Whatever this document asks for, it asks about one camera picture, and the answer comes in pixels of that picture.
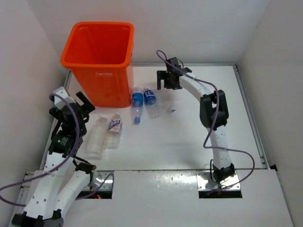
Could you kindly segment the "bottle with orange white label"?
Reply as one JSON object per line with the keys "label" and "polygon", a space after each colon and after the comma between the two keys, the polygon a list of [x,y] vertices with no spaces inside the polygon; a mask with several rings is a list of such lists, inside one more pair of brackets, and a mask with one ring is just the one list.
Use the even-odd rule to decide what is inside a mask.
{"label": "bottle with orange white label", "polygon": [[106,138],[106,148],[116,149],[119,147],[122,133],[122,118],[120,113],[116,113],[109,122],[109,128]]}

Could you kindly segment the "blue label bottle blue cap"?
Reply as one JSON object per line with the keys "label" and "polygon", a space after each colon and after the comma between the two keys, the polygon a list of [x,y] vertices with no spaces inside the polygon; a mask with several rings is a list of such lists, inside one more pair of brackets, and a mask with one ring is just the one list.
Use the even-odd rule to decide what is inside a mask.
{"label": "blue label bottle blue cap", "polygon": [[143,113],[143,89],[141,87],[133,88],[131,107],[134,124],[139,124]]}

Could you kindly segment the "clear bottle blue cap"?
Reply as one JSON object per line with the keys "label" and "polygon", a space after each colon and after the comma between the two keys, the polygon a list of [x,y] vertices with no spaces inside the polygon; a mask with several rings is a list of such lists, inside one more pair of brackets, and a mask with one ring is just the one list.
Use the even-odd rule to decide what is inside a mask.
{"label": "clear bottle blue cap", "polygon": [[164,90],[161,95],[162,106],[167,111],[167,113],[172,114],[175,112],[176,108],[174,105],[174,98],[170,91]]}

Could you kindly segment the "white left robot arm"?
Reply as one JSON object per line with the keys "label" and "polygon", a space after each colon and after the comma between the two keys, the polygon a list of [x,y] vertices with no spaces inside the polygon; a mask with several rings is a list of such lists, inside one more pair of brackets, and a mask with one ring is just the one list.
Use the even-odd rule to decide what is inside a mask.
{"label": "white left robot arm", "polygon": [[63,88],[54,91],[50,99],[54,107],[49,113],[58,123],[51,135],[51,144],[46,156],[42,178],[21,214],[15,214],[12,225],[15,227],[61,227],[71,204],[81,190],[90,182],[96,167],[88,162],[76,165],[69,182],[61,184],[86,135],[86,123],[94,105],[82,92],[76,96],[83,102],[80,105]]}

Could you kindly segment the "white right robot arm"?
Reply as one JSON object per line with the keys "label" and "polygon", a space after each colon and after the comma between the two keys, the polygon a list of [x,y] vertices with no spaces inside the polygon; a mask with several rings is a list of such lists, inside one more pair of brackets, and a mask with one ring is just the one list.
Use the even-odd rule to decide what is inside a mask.
{"label": "white right robot arm", "polygon": [[164,81],[166,89],[186,89],[200,104],[199,118],[207,129],[205,140],[211,141],[209,148],[213,151],[210,179],[217,185],[235,174],[235,167],[230,158],[226,138],[226,124],[229,118],[225,93],[194,77],[192,70],[180,66],[178,58],[164,60],[165,71],[157,72],[157,89]]}

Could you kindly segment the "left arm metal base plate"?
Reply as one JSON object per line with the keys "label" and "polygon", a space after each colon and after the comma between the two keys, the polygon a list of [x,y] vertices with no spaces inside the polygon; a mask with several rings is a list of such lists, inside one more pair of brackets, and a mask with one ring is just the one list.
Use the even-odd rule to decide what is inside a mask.
{"label": "left arm metal base plate", "polygon": [[96,171],[89,187],[92,192],[112,192],[113,186],[114,172]]}

